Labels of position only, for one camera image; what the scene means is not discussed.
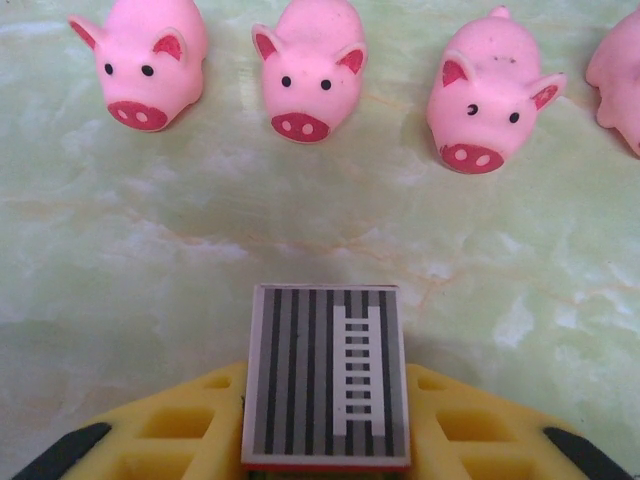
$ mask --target striped card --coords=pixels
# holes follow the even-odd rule
[[[242,462],[404,470],[408,408],[397,287],[256,287]]]

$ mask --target toy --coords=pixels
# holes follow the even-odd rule
[[[596,120],[603,128],[617,129],[636,155],[640,155],[640,102],[637,70],[640,60],[640,7],[604,37],[587,68],[587,82],[600,90],[602,101]]]
[[[562,73],[540,76],[536,41],[506,7],[464,25],[445,49],[426,112],[446,166],[500,168],[566,83]]]
[[[207,30],[193,0],[116,0],[104,27],[72,15],[93,50],[109,113],[147,132],[165,128],[203,90]]]
[[[292,0],[274,31],[256,24],[262,92],[271,125],[299,143],[327,138],[360,98],[367,47],[347,0]]]
[[[251,470],[410,466],[394,287],[261,286],[242,462]]]
[[[252,446],[261,438],[266,440],[267,432],[263,429],[264,435],[249,433],[252,426],[256,427],[256,433],[266,426],[262,422],[273,415],[269,413],[270,408],[275,408],[276,415],[272,420],[274,453],[284,449],[293,454],[279,455],[279,458],[272,455],[273,461],[268,467],[277,464],[283,467],[287,462],[289,467],[300,467],[309,460],[301,453],[306,454],[309,448],[316,453],[320,440],[317,459],[325,458],[323,466],[351,472],[359,463],[356,449],[361,453],[364,444],[366,453],[366,449],[371,448],[366,446],[366,438],[374,437],[374,456],[368,457],[372,463],[366,464],[373,467],[373,473],[367,478],[397,479],[397,472],[387,476],[377,468],[385,463],[382,462],[385,456],[387,467],[408,464],[408,454],[403,452],[409,450],[404,423],[407,405],[412,458],[406,476],[411,480],[633,480],[559,419],[417,365],[403,368],[395,288],[265,286],[257,288],[254,300],[249,369],[246,364],[237,363],[99,415],[83,428],[61,438],[13,480],[327,478],[306,471],[304,474],[247,471],[246,465],[242,465],[242,460],[265,460],[265,456],[255,456]],[[352,318],[364,317],[364,312],[368,313],[368,319]],[[345,328],[338,331],[336,327],[341,322]],[[368,351],[370,356],[352,354],[349,357],[349,350]],[[340,357],[341,352],[346,354],[344,358]],[[268,362],[256,361],[264,357]],[[368,363],[357,361],[369,365],[368,371],[354,369],[348,375],[369,379],[369,385],[356,388],[354,383],[349,389],[370,391],[371,398],[356,401],[347,395],[347,402],[371,407],[365,422],[371,421],[372,435],[365,430],[364,442],[356,445],[354,441],[353,456],[323,456],[323,444],[326,448],[330,437],[323,435],[322,429],[333,429],[334,433],[340,428],[347,430],[344,436],[334,436],[333,453],[343,448],[346,451],[349,430],[353,432],[353,439],[356,438],[357,422],[348,418],[350,414],[346,410],[337,408],[345,398],[341,394],[337,396],[344,387],[340,379],[348,377],[346,371],[337,375],[335,370],[347,366],[346,358],[353,359],[350,363],[369,359]],[[327,369],[333,375],[325,387]],[[277,372],[276,378],[282,375],[284,382],[277,378],[271,383],[269,372]],[[308,395],[311,379],[314,380],[313,397]],[[268,399],[264,407],[265,386],[267,390],[270,386],[273,389],[267,391],[275,398],[271,407]],[[375,389],[380,388],[382,402],[380,394],[375,393]],[[331,403],[333,414],[326,415],[325,406]],[[376,408],[381,408],[383,413],[374,413]],[[389,415],[392,416],[391,428]],[[312,417],[311,437],[307,434]],[[383,427],[384,437],[376,437],[374,430]],[[385,441],[378,443],[378,438]],[[358,473],[355,478],[363,478],[365,473],[359,470]],[[338,475],[335,478],[354,477]]]

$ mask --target pig nostril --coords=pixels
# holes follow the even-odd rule
[[[491,157],[489,155],[482,155],[478,160],[476,160],[476,165],[479,167],[484,167],[487,163],[491,161]]]

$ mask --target pig figurine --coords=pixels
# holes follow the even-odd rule
[[[536,41],[506,7],[464,25],[445,49],[426,112],[446,166],[468,174],[500,168],[566,83],[562,73],[540,76]]]
[[[600,90],[596,120],[616,128],[640,156],[640,7],[604,37],[587,67],[587,82]]]
[[[271,125],[299,143],[324,140],[360,99],[367,46],[347,0],[292,0],[275,30],[256,24]]]
[[[71,28],[93,50],[107,109],[124,125],[162,130],[202,95],[207,30],[193,0],[116,0],[104,27]]]

